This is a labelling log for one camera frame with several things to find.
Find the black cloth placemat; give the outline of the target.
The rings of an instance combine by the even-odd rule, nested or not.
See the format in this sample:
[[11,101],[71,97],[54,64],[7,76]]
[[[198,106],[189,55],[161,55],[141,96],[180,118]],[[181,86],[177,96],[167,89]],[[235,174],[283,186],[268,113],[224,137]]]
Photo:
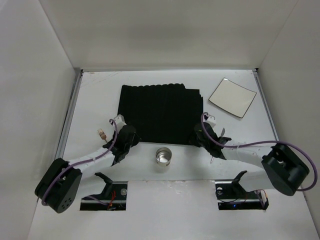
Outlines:
[[199,89],[181,83],[121,87],[118,114],[142,142],[189,145],[204,109]]

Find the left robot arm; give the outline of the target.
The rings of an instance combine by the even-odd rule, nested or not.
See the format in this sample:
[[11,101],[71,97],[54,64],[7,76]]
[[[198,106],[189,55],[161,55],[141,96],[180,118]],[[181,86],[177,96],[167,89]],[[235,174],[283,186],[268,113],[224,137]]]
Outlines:
[[88,156],[70,161],[55,159],[36,186],[34,194],[44,206],[60,214],[75,200],[82,178],[96,175],[104,180],[103,193],[108,195],[112,190],[112,180],[100,170],[120,163],[139,141],[136,128],[124,125],[114,132],[110,142]]

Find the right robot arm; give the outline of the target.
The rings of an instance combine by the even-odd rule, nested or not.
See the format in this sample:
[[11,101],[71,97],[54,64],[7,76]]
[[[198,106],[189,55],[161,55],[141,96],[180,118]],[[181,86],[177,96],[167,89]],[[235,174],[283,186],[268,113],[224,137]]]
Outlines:
[[301,184],[310,173],[307,165],[286,143],[237,142],[230,137],[217,136],[207,122],[195,125],[189,135],[189,143],[204,148],[214,158],[258,167],[254,172],[241,170],[233,179],[246,192],[275,189],[286,196],[293,196],[302,191]]

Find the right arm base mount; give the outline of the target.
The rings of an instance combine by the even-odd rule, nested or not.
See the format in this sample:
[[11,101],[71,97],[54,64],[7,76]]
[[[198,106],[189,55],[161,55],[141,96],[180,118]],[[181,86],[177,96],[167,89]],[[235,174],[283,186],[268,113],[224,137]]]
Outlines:
[[215,196],[219,210],[263,210],[269,207],[265,190],[246,191],[240,180],[247,171],[241,171],[235,178],[215,181]]

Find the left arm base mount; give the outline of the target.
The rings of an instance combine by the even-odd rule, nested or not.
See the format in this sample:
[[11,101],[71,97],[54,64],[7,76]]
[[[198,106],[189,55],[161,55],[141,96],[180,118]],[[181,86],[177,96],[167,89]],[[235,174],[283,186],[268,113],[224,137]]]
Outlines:
[[105,183],[99,194],[91,194],[80,201],[80,211],[125,211],[127,208],[128,182],[113,181],[101,172],[95,176]]

